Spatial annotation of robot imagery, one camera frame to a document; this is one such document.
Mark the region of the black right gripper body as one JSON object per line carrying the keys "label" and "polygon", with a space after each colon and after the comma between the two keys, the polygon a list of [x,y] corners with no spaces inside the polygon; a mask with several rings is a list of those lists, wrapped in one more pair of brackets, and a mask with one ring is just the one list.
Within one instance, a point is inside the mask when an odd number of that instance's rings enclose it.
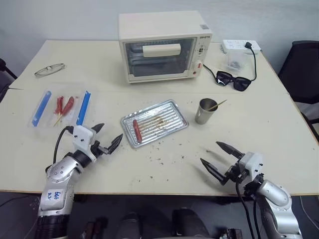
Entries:
{"label": "black right gripper body", "polygon": [[242,183],[246,178],[245,166],[237,161],[226,171],[225,176],[235,183]]}

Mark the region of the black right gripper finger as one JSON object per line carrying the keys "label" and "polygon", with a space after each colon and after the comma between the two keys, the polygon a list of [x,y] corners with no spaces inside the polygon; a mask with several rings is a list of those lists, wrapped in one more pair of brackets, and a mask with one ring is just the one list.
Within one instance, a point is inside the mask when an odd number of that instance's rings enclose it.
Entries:
{"label": "black right gripper finger", "polygon": [[201,163],[203,164],[203,166],[206,168],[206,170],[207,170],[213,177],[215,177],[215,178],[219,181],[219,183],[220,183],[221,185],[225,185],[225,184],[227,183],[227,178],[226,178],[224,175],[222,175],[222,174],[217,170],[217,168],[216,168],[214,165],[212,165],[211,163],[209,163],[208,161],[206,161],[206,160],[204,160],[204,159],[202,159],[202,158],[200,158],[200,161],[201,161]]}
{"label": "black right gripper finger", "polygon": [[242,152],[240,152],[239,150],[237,150],[236,148],[234,148],[231,145],[228,145],[224,142],[220,142],[217,141],[216,144],[223,149],[226,153],[228,153],[229,155],[233,155],[234,157],[236,157],[237,159],[241,159],[244,154]]}

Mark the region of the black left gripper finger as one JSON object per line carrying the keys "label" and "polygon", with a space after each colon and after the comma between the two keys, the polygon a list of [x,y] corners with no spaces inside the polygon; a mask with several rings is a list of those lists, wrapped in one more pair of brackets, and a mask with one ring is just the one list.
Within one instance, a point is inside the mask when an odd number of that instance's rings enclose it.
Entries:
{"label": "black left gripper finger", "polygon": [[99,123],[99,124],[91,127],[91,130],[93,131],[93,133],[98,134],[104,125],[105,125],[104,123]]}
{"label": "black left gripper finger", "polygon": [[116,149],[117,147],[119,146],[119,144],[121,143],[122,141],[122,138],[123,138],[123,134],[120,134],[118,135],[111,143],[111,145],[109,147],[101,147],[101,146],[98,146],[98,151],[101,153],[101,154],[112,154]]}

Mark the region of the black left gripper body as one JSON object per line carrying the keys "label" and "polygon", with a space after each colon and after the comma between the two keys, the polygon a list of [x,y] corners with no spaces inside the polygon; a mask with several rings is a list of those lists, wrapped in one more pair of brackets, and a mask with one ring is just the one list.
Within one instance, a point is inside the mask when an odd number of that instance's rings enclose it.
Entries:
{"label": "black left gripper body", "polygon": [[98,140],[94,141],[92,144],[88,144],[86,155],[88,157],[99,157],[103,154],[102,150],[99,148],[100,142]]}

